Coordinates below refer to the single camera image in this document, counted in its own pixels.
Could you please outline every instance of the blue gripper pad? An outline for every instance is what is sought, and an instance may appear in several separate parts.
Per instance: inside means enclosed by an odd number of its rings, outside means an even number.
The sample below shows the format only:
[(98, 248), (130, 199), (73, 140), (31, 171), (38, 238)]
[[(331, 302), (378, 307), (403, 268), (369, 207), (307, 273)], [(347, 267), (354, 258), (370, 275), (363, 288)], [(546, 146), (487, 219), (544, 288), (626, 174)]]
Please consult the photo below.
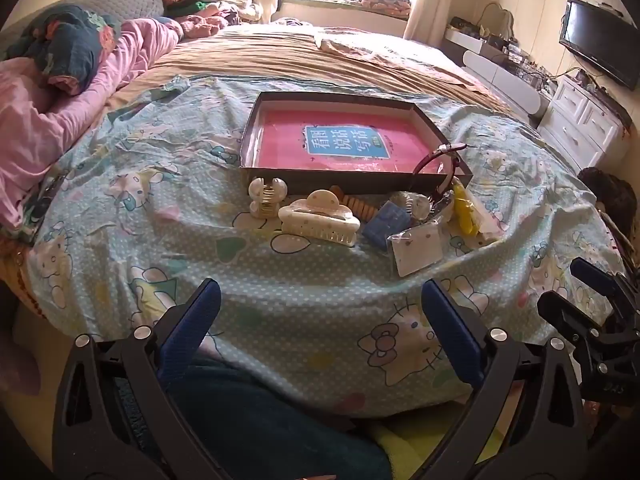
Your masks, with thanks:
[(434, 280), (422, 286), (422, 311), (458, 378), (473, 388), (480, 387), (484, 381), (482, 350), (456, 311), (453, 300)]
[(220, 312), (222, 292), (205, 280), (189, 298), (187, 310), (159, 350), (158, 381), (164, 389), (179, 380)]

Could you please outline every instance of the floral pillowcase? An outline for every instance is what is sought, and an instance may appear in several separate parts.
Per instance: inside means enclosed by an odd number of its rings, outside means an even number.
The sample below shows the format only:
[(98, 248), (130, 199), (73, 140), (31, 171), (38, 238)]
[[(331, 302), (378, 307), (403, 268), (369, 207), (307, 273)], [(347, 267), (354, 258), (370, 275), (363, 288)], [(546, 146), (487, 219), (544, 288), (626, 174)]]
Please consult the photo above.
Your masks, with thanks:
[(110, 16), (62, 4), (36, 17), (7, 49), (6, 58), (31, 57), (49, 84), (78, 95), (115, 48), (119, 34)]

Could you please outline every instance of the television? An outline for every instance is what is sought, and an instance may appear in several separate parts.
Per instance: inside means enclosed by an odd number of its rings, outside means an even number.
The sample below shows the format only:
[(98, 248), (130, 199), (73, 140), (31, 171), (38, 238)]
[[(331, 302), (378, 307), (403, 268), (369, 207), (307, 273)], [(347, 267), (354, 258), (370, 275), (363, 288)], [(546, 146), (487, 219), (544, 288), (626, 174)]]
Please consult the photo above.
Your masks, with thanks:
[(640, 31), (608, 10), (567, 0), (560, 43), (610, 78), (635, 89), (640, 75)]

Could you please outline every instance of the hair comb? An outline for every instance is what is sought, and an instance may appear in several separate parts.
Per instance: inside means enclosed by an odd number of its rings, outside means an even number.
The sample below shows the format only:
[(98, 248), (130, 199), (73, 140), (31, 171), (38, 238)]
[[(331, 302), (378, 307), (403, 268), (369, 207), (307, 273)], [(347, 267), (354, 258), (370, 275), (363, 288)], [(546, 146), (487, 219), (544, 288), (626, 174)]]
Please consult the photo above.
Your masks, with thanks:
[(326, 189), (318, 189), (307, 198), (296, 200), (278, 212), (282, 232), (311, 236), (353, 247), (360, 221), (338, 197)]
[(253, 200), (249, 213), (254, 218), (276, 218), (280, 202), (287, 196), (287, 184), (279, 178), (270, 182), (264, 178), (254, 178), (249, 184), (249, 196)]
[(329, 188), (342, 205), (347, 206), (353, 212), (353, 215), (362, 222), (369, 222), (378, 212), (377, 207), (367, 204), (355, 196), (345, 195), (339, 186), (331, 186)]

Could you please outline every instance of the white dresser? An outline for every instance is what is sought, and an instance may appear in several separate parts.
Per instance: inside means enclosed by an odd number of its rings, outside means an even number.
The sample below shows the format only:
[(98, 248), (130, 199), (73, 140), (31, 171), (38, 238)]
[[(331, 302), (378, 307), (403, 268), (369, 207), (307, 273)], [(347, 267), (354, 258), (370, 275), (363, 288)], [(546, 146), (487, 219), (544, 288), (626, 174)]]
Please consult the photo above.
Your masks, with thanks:
[(612, 170), (630, 145), (620, 120), (566, 76), (559, 80), (538, 133), (564, 155), (576, 173), (589, 166)]

